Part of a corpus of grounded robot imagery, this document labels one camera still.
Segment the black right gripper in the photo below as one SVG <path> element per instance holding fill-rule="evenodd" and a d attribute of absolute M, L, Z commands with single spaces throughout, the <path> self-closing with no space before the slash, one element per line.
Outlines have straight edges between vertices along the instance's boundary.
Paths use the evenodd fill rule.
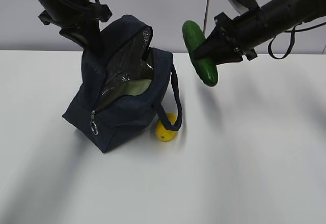
<path fill-rule="evenodd" d="M 195 49 L 195 60 L 211 58 L 216 65 L 239 63 L 245 56 L 249 61 L 257 57 L 256 51 L 240 44 L 236 29 L 224 12 L 215 18 L 215 28 L 207 39 Z"/>

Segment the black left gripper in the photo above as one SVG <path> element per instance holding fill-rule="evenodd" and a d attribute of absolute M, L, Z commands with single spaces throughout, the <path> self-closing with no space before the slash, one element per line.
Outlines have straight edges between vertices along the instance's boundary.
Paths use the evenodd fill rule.
<path fill-rule="evenodd" d="M 61 28 L 60 35 L 83 46 L 84 50 L 90 50 L 96 55 L 104 53 L 103 40 L 99 34 L 98 23 L 107 22 L 112 12 L 107 5 L 90 3 L 86 6 L 86 12 L 67 17 L 65 20 L 54 20 L 44 10 L 39 19 L 44 25 L 54 24 Z"/>

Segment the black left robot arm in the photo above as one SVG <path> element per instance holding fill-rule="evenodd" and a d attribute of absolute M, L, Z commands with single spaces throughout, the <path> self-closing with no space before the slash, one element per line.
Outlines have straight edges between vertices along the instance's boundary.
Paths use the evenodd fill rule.
<path fill-rule="evenodd" d="M 100 0 L 38 0 L 44 11 L 39 19 L 44 25 L 60 27 L 59 34 L 96 55 L 104 53 L 99 27 L 112 12 Z"/>

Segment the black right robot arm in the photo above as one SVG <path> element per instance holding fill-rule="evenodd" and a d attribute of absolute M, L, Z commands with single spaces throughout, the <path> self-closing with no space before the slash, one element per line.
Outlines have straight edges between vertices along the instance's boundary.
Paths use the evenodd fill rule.
<path fill-rule="evenodd" d="M 325 16 L 325 0 L 272 0 L 262 7 L 256 0 L 228 0 L 239 16 L 225 13 L 214 18 L 215 28 L 193 52 L 195 60 L 211 58 L 216 65 L 249 61 L 257 57 L 255 47 L 290 32 L 289 55 L 296 27 Z"/>

